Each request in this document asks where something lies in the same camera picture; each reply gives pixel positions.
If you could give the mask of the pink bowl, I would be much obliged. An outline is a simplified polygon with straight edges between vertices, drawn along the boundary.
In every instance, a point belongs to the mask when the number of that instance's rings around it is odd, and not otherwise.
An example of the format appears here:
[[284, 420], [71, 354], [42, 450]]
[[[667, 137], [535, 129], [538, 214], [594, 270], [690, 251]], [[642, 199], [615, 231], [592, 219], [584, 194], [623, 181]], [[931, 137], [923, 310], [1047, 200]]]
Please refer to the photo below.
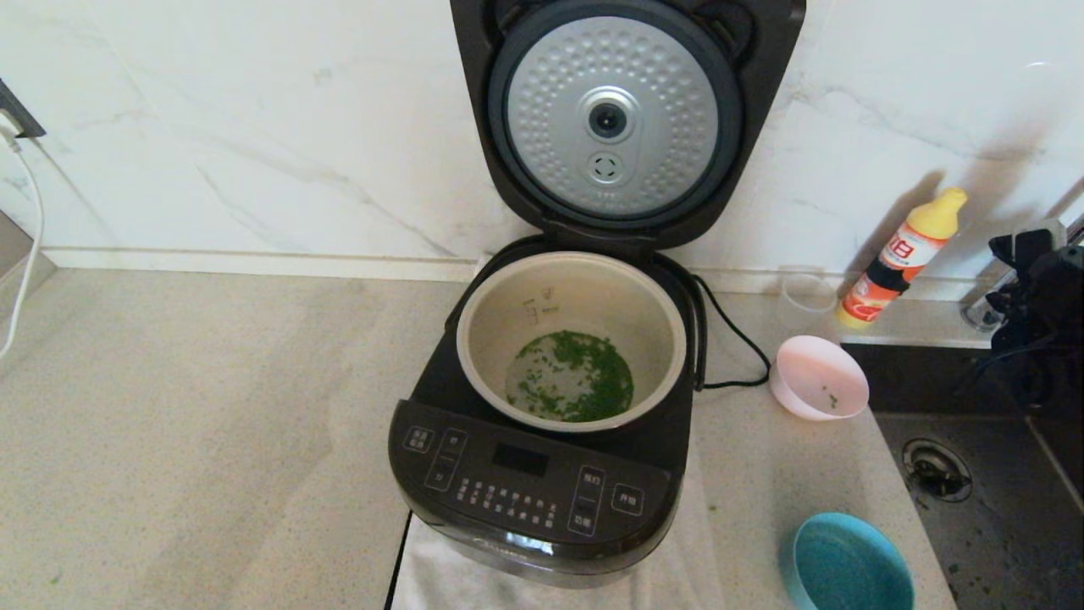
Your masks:
[[[839, 397], [835, 412], [821, 405], [821, 387]], [[870, 406], [870, 382], [856, 360], [837, 343], [813, 335], [783, 341], [769, 377], [775, 401], [806, 421], [835, 421], [857, 416]]]

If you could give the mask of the blue bowl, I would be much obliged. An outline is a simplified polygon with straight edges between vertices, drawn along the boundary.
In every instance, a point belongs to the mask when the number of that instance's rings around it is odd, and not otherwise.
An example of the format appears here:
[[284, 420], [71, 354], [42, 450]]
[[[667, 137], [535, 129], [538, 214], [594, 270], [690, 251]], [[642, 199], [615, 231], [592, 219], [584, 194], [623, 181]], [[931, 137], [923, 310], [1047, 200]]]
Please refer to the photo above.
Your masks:
[[909, 564], [875, 525], [818, 512], [783, 537], [778, 567], [793, 610], [915, 610]]

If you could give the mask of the black rice cooker lid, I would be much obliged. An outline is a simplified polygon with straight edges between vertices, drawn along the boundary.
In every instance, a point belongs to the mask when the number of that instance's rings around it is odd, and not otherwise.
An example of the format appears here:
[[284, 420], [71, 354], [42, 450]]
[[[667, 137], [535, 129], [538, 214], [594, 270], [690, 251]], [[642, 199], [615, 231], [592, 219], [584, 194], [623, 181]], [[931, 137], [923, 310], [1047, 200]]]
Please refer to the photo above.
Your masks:
[[449, 0], [485, 163], [558, 248], [651, 254], [717, 224], [805, 0]]

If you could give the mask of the cream inner pot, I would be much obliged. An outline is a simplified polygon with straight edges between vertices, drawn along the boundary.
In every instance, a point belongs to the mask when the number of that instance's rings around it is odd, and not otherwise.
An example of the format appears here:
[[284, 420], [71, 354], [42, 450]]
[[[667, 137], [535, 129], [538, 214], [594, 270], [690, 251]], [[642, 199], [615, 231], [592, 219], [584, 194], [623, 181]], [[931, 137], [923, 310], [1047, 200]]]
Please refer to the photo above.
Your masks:
[[466, 297], [456, 352], [496, 412], [541, 431], [616, 431], [658, 408], [691, 353], [661, 282], [599, 254], [537, 254]]

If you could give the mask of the black rice cooker body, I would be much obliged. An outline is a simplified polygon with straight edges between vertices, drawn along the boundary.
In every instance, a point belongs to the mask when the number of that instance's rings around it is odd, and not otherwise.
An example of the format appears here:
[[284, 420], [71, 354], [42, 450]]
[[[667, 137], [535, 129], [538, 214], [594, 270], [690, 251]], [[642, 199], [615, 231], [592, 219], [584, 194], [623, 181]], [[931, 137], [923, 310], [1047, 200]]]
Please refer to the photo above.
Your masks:
[[688, 460], [694, 391], [704, 386], [705, 306], [691, 273], [660, 254], [630, 260], [678, 303], [691, 353], [660, 407], [616, 431], [541, 431], [496, 412], [456, 352], [466, 297], [499, 267], [562, 250], [542, 236], [499, 251], [446, 321], [412, 394], [393, 411], [390, 467], [406, 505], [461, 551], [505, 572], [562, 587], [615, 580], [661, 543]]

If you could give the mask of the chrome faucet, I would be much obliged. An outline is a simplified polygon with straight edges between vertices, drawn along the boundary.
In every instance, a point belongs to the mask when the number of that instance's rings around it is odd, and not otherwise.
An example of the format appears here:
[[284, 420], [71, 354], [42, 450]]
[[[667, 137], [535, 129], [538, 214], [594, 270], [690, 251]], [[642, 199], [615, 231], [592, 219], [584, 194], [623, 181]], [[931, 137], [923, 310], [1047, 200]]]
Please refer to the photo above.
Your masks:
[[1069, 223], [1062, 219], [1043, 219], [988, 241], [995, 259], [1007, 269], [982, 293], [976, 294], [971, 304], [962, 308], [962, 317], [976, 330], [996, 330], [1008, 317], [1015, 287], [1033, 277], [1031, 267], [1046, 254], [1077, 247], [1082, 243], [1084, 212], [1077, 213]]

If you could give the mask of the orange yellow detergent bottle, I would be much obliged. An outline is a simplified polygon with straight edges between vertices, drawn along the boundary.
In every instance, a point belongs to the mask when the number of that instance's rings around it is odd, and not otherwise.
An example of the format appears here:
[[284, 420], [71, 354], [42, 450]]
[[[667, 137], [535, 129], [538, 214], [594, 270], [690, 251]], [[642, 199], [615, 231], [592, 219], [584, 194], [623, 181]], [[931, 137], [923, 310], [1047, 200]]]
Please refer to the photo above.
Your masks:
[[911, 283], [959, 232], [963, 189], [946, 189], [909, 211], [883, 248], [844, 294], [836, 317], [851, 329], [870, 327], [883, 309], [909, 290]]

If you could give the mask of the steel sink drain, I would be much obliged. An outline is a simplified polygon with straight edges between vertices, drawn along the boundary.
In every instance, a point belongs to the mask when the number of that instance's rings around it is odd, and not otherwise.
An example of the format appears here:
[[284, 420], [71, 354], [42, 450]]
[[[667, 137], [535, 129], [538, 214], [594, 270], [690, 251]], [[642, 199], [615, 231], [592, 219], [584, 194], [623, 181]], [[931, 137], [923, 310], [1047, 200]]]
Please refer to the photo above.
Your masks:
[[971, 498], [971, 469], [951, 447], [932, 439], [911, 439], [902, 449], [904, 479], [942, 502], [962, 503]]

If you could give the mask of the steel sink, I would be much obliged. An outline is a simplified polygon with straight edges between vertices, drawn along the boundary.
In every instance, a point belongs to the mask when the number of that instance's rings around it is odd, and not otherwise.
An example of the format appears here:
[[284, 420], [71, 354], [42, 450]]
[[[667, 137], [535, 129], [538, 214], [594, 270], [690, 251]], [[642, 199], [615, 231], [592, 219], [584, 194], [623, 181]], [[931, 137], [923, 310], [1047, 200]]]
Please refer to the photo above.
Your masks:
[[[1017, 404], [988, 350], [844, 343], [959, 610], [1084, 610], [1084, 421]], [[971, 469], [971, 498], [905, 482], [902, 449], [940, 441]]]

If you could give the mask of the clear glass cup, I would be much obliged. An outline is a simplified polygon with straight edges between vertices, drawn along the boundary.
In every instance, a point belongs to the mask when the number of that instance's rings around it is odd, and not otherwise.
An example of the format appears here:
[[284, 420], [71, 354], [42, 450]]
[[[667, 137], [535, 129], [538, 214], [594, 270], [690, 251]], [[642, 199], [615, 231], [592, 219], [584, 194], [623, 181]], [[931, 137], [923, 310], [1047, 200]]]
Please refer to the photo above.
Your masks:
[[821, 315], [837, 302], [836, 286], [823, 275], [802, 268], [782, 271], [777, 300], [782, 315]]

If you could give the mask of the white cloth mat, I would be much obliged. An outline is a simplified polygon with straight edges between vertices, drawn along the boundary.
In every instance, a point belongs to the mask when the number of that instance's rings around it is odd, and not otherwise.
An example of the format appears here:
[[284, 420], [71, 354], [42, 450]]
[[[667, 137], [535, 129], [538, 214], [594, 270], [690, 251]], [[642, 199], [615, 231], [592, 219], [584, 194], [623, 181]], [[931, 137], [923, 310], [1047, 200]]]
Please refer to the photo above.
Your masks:
[[412, 518], [391, 610], [730, 610], [717, 570], [700, 451], [692, 447], [678, 514], [664, 540], [625, 575], [562, 588], [507, 574], [454, 551]]

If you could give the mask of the black strip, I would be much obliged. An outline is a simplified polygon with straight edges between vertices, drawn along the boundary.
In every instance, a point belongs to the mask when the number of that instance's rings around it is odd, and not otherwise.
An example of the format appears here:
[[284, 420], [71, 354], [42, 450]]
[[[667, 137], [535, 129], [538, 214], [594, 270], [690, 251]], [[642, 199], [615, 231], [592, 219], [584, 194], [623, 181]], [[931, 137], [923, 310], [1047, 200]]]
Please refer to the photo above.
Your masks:
[[406, 551], [406, 538], [409, 538], [409, 533], [413, 517], [414, 517], [413, 511], [406, 511], [406, 518], [404, 518], [403, 528], [399, 540], [398, 551], [396, 551], [395, 562], [392, 564], [390, 583], [388, 584], [386, 596], [384, 596], [383, 610], [393, 610], [396, 583], [398, 583], [398, 579], [401, 571], [401, 564], [404, 557], [404, 551]]

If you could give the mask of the grey wall outlet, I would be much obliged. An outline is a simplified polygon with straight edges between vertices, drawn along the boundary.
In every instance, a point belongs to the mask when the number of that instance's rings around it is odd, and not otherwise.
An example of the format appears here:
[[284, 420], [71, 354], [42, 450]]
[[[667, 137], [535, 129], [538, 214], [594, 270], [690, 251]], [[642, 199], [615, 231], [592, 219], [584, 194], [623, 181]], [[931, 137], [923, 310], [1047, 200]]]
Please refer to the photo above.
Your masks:
[[0, 114], [17, 129], [14, 132], [15, 138], [37, 139], [47, 135], [42, 124], [35, 119], [3, 78], [0, 78]]

